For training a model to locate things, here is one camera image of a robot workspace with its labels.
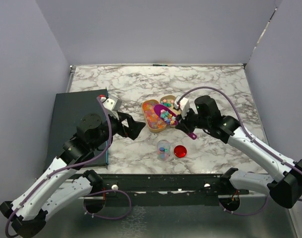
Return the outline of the purple plastic scoop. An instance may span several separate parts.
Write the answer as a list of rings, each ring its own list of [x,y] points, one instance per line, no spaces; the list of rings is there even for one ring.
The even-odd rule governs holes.
[[[174,106],[168,108],[163,104],[156,104],[154,112],[167,125],[181,130],[192,140],[197,138],[197,135],[193,132],[195,127],[189,124],[191,116],[195,115],[190,107],[176,109]]]

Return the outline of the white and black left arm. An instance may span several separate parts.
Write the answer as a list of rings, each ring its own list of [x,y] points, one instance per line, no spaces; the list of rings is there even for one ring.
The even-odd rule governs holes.
[[[76,134],[63,145],[63,151],[56,156],[35,183],[14,201],[4,201],[1,213],[7,218],[5,235],[32,238],[45,226],[51,215],[82,196],[97,195],[104,190],[103,179],[94,171],[86,170],[71,185],[62,190],[59,187],[85,164],[96,160],[94,151],[105,144],[102,156],[118,134],[135,140],[146,126],[135,121],[126,113],[117,118],[106,115],[106,121],[98,114],[84,116],[76,127]]]

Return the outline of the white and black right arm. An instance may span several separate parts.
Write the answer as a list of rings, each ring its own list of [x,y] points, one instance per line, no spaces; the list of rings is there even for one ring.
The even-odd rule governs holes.
[[[195,99],[194,111],[187,98],[178,96],[174,108],[179,110],[176,129],[196,139],[195,129],[221,140],[259,164],[266,175],[250,174],[236,168],[223,174],[220,189],[231,194],[236,189],[256,191],[269,195],[278,205],[292,208],[302,196],[302,160],[298,162],[274,150],[255,137],[242,123],[221,115],[214,99],[201,96]]]

